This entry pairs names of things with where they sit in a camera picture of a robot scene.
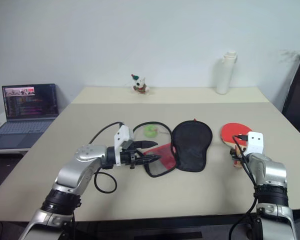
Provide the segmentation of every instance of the green ball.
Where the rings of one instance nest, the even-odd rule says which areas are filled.
[[[158,135],[158,128],[155,125],[147,125],[143,129],[143,134],[147,138],[155,138]]]

